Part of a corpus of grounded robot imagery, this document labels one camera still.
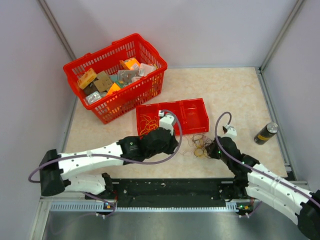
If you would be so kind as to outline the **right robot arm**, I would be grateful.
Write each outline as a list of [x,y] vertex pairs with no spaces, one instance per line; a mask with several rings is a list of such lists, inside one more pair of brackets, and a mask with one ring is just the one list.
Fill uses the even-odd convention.
[[254,157],[242,153],[230,137],[218,136],[206,146],[212,159],[223,161],[234,174],[233,192],[260,200],[297,225],[310,240],[320,238],[320,192],[299,187],[267,169]]

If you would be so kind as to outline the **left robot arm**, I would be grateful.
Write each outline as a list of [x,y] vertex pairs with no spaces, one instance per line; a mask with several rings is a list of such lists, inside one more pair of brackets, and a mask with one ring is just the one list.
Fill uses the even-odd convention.
[[51,197],[68,191],[109,198],[114,191],[110,176],[106,173],[87,175],[87,172],[142,163],[161,153],[171,156],[178,145],[174,131],[159,127],[144,136],[127,136],[88,151],[58,153],[56,149],[48,150],[40,163],[41,195]]

